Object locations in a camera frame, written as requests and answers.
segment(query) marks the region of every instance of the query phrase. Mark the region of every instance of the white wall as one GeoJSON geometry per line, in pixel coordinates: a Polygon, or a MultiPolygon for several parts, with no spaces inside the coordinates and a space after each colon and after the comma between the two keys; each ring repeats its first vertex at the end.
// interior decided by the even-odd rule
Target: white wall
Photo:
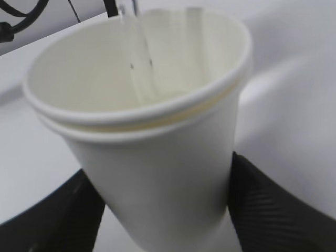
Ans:
{"type": "Polygon", "coordinates": [[[81,21],[106,11],[103,0],[71,0],[71,2],[81,21]]]}
{"type": "MultiPolygon", "coordinates": [[[[6,1],[24,13],[28,13],[37,3],[37,0],[6,1]]],[[[22,18],[13,17],[0,9],[0,22],[8,22],[11,25],[15,25],[21,20],[22,18]]],[[[41,16],[26,30],[16,34],[13,42],[0,43],[0,55],[76,23],[76,17],[68,0],[50,0],[41,16]]]]}

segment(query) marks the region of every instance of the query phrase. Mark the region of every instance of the water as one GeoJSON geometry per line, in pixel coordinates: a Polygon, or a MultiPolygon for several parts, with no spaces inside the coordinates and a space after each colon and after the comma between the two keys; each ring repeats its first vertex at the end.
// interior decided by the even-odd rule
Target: water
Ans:
{"type": "Polygon", "coordinates": [[[125,29],[130,60],[130,74],[137,98],[141,104],[152,103],[160,96],[155,83],[153,61],[141,23],[138,20],[137,0],[117,1],[119,15],[125,29]]]}

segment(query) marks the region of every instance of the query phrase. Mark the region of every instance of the white paper cup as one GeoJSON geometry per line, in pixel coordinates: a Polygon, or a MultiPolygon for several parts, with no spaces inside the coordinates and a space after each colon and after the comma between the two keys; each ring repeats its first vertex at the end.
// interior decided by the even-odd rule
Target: white paper cup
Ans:
{"type": "MultiPolygon", "coordinates": [[[[145,14],[149,43],[165,30],[178,34],[175,26],[193,20],[193,13],[145,14]]],[[[126,87],[113,75],[112,87],[92,80],[99,69],[129,69],[118,18],[47,48],[24,81],[24,93],[39,117],[64,137],[102,198],[148,252],[199,251],[226,208],[238,97],[251,70],[251,38],[243,24],[225,15],[203,10],[202,21],[191,23],[185,26],[188,36],[200,27],[206,34],[204,62],[199,63],[207,67],[210,83],[176,99],[108,110],[108,102],[126,87]]],[[[169,49],[156,50],[154,60],[172,55],[169,49]]]]}

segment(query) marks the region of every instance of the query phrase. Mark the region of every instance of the white table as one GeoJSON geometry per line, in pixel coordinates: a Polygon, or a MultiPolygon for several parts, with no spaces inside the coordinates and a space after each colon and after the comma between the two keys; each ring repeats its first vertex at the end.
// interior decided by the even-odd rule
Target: white table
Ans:
{"type": "MultiPolygon", "coordinates": [[[[157,6],[168,2],[155,1],[157,6]]],[[[207,4],[242,18],[255,41],[255,72],[241,96],[236,151],[336,218],[336,1],[207,4]]],[[[47,45],[105,18],[99,15],[0,57],[0,223],[46,197],[80,167],[61,138],[27,106],[19,89],[22,75],[47,45]]],[[[232,230],[227,232],[227,251],[239,251],[232,230]]],[[[134,244],[106,211],[95,251],[132,250],[134,244]]]]}

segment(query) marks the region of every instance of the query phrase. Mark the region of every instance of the cup rim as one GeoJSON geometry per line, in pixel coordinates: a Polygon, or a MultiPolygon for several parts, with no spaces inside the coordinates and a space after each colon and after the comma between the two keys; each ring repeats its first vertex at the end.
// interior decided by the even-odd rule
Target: cup rim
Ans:
{"type": "MultiPolygon", "coordinates": [[[[169,9],[155,9],[151,10],[150,12],[154,11],[162,11],[162,10],[168,10],[169,9]]],[[[150,106],[145,106],[141,108],[134,108],[130,110],[123,110],[123,111],[111,111],[111,112],[75,112],[75,111],[68,111],[66,109],[56,108],[51,105],[49,105],[46,102],[43,102],[39,100],[33,92],[31,92],[29,88],[29,82],[28,77],[30,73],[32,72],[36,60],[39,59],[46,51],[50,50],[58,44],[60,41],[62,41],[65,38],[75,36],[78,32],[88,29],[93,26],[100,26],[104,25],[108,22],[112,22],[119,17],[113,17],[109,18],[108,20],[104,20],[99,23],[88,25],[84,28],[78,29],[72,34],[62,36],[54,43],[50,44],[44,51],[42,51],[38,57],[36,57],[35,61],[32,63],[32,65],[28,68],[28,71],[26,72],[24,79],[23,79],[23,92],[28,100],[28,102],[33,106],[33,108],[44,115],[47,118],[50,118],[52,120],[61,122],[61,123],[67,123],[67,124],[77,124],[77,125],[85,125],[85,126],[121,126],[125,124],[133,124],[133,123],[142,123],[142,122],[148,122],[155,119],[164,118],[166,116],[175,114],[179,111],[187,110],[188,108],[191,108],[201,102],[204,102],[213,96],[217,95],[220,92],[223,92],[224,90],[230,88],[232,83],[237,80],[239,77],[239,74],[241,72],[244,72],[246,68],[250,65],[251,55],[252,55],[252,38],[250,35],[249,30],[247,27],[238,19],[235,17],[232,17],[230,15],[213,11],[213,10],[207,10],[203,9],[204,11],[216,15],[221,15],[228,19],[230,22],[234,23],[240,30],[241,34],[243,35],[245,45],[243,48],[243,51],[238,59],[238,63],[235,67],[233,67],[230,71],[228,71],[226,74],[221,76],[220,78],[212,81],[211,83],[191,92],[188,94],[185,94],[183,96],[177,97],[172,100],[168,100],[166,102],[153,104],[150,106]]]]}

